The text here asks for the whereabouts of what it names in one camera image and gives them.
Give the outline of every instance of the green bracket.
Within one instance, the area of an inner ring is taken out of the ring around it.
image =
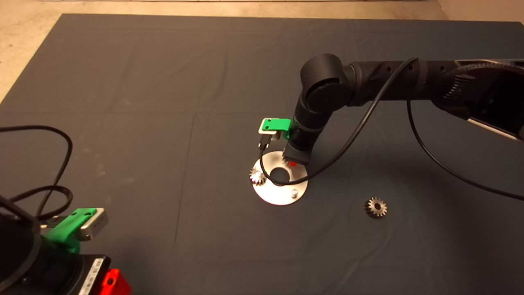
[[[96,208],[78,208],[55,228],[46,234],[51,242],[64,247],[69,253],[80,253],[80,242],[74,234],[80,227],[96,213]]]
[[[262,129],[267,131],[282,132],[285,139],[289,139],[290,119],[266,119],[262,124]]]

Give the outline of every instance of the metal disc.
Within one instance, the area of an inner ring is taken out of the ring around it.
[[[303,165],[297,164],[295,167],[289,166],[283,159],[283,153],[281,151],[274,151],[262,156],[264,161],[264,168],[271,174],[271,171],[275,168],[284,168],[289,173],[289,180],[297,180],[307,176],[307,171]],[[258,160],[254,168],[258,171],[262,171],[260,168],[260,160]],[[253,184],[253,189],[260,198],[264,201],[278,206],[292,204],[302,197],[305,193],[305,189],[308,187],[308,182],[302,182],[296,185],[284,185],[278,186],[270,180],[265,181],[264,184]]]

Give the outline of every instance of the fabric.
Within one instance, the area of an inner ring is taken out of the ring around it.
[[[520,23],[63,15],[0,106],[0,124],[74,141],[60,184],[110,223],[104,253],[134,294],[521,294],[524,203],[448,175],[417,145],[405,102],[382,102],[350,150],[290,206],[248,181],[262,118],[290,118],[311,57],[524,58]],[[366,107],[334,114],[308,169]],[[524,194],[523,145],[416,102],[428,147],[453,169]],[[65,143],[0,135],[0,188],[52,182]],[[282,149],[284,141],[272,143]],[[369,218],[371,197],[386,217]],[[60,204],[52,195],[48,208]],[[39,203],[21,203],[32,213]]]

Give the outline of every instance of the red part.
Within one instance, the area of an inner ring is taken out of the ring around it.
[[[124,279],[120,270],[110,269],[107,271],[102,282],[100,295],[129,295],[131,287]]]

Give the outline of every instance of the sticker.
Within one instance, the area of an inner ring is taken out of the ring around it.
[[[89,292],[91,292],[91,288],[93,287],[93,283],[95,283],[96,276],[98,276],[98,272],[100,271],[100,266],[102,266],[103,262],[104,258],[95,259],[91,269],[88,272],[88,276],[85,278],[84,285],[82,285],[82,289],[80,289],[78,295],[89,295]]]

